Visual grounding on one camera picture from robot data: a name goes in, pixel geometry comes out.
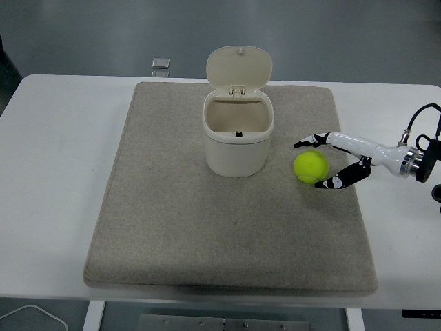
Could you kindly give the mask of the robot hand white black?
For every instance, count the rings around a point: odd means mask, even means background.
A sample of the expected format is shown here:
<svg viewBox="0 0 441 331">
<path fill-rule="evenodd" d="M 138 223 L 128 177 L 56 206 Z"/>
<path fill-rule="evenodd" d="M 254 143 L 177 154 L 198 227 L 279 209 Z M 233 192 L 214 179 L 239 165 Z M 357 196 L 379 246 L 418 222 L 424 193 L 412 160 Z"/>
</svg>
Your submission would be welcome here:
<svg viewBox="0 0 441 331">
<path fill-rule="evenodd" d="M 387 147 L 376 142 L 352 137 L 341 132 L 310 135 L 294 144 L 295 148 L 331 145 L 358 157 L 358 161 L 334 176 L 315 183 L 316 188 L 343 189 L 366 179 L 373 166 L 384 166 L 397 177 L 410 175 L 411 162 L 418 154 L 411 146 Z"/>
</svg>

